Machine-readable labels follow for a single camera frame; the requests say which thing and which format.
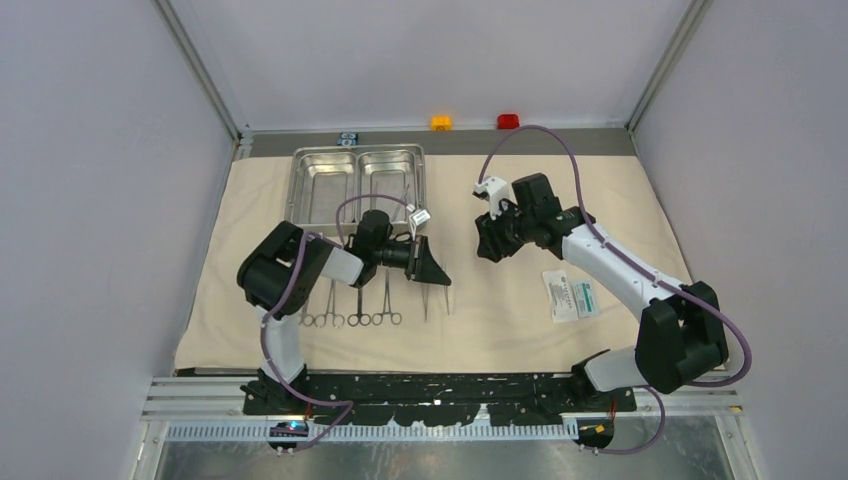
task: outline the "stainless steel tray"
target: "stainless steel tray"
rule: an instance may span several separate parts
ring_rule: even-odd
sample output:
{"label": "stainless steel tray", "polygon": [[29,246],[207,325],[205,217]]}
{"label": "stainless steel tray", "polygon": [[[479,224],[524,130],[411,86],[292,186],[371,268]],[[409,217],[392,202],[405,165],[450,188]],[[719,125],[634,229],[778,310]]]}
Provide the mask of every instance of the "stainless steel tray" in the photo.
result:
{"label": "stainless steel tray", "polygon": [[[355,195],[382,193],[427,206],[424,151],[420,145],[361,145],[301,148],[292,156],[285,219],[335,237],[336,208]],[[363,199],[345,207],[342,230],[354,231],[362,213],[380,209],[404,232],[406,212],[385,199]]]}

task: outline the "gray wall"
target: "gray wall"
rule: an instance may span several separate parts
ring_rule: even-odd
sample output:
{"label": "gray wall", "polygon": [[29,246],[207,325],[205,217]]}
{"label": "gray wall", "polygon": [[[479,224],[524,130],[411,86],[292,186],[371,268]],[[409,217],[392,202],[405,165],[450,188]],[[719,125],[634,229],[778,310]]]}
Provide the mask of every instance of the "gray wall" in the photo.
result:
{"label": "gray wall", "polygon": [[748,333],[773,478],[845,478],[848,3],[717,1],[638,130],[695,278]]}
{"label": "gray wall", "polygon": [[180,0],[253,129],[628,119],[688,0]]}
{"label": "gray wall", "polygon": [[126,478],[232,144],[149,1],[0,2],[0,478]]}

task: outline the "beige cloth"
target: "beige cloth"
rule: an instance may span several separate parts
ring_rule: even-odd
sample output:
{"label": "beige cloth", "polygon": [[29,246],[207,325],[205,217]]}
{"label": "beige cloth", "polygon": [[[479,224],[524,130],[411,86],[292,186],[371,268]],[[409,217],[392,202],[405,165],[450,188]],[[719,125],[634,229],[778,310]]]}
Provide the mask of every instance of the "beige cloth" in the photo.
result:
{"label": "beige cloth", "polygon": [[[477,258],[474,218],[487,204],[471,195],[484,156],[428,156],[428,209],[423,234],[437,261],[453,279],[451,314],[442,287],[431,286],[424,321],[421,285],[391,272],[392,307],[403,323],[339,329],[301,327],[310,368],[419,372],[568,371],[606,348],[636,341],[638,323],[600,284],[601,315],[553,323],[541,273],[581,270],[533,245],[498,264]],[[645,172],[635,157],[578,157],[586,206],[610,235],[659,270],[688,281],[683,258]],[[291,158],[236,162],[200,277],[194,310],[176,355],[177,368],[255,368],[259,328],[254,309],[236,286],[245,257],[283,218]],[[564,208],[576,205],[574,180],[565,156],[498,156],[489,173],[512,181],[543,172]],[[365,312],[382,309],[385,269],[364,289]],[[308,306],[323,313],[329,282],[319,280]],[[355,290],[336,286],[336,311],[355,310]]]}

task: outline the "cable clip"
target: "cable clip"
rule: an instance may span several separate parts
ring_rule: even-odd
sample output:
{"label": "cable clip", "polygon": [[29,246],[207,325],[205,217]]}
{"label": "cable clip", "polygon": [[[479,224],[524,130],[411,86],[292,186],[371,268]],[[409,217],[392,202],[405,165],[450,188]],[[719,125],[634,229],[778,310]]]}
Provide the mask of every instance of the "cable clip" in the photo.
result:
{"label": "cable clip", "polygon": [[494,220],[503,213],[501,200],[509,200],[509,184],[498,177],[486,177],[474,184],[471,192],[475,197],[489,202],[489,217]]}
{"label": "cable clip", "polygon": [[412,237],[415,238],[415,232],[418,231],[418,227],[424,225],[427,220],[430,220],[430,212],[427,209],[415,209],[414,205],[407,205],[406,209],[409,211],[409,218],[407,220],[409,224],[409,233],[412,234]]}

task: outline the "red light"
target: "red light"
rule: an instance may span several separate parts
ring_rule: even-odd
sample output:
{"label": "red light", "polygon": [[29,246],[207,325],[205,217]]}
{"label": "red light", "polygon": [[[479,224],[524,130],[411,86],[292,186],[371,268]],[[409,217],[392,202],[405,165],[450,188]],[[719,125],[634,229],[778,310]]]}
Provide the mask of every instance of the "red light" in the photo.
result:
{"label": "red light", "polygon": [[512,130],[519,126],[518,115],[514,113],[498,115],[498,130]]}

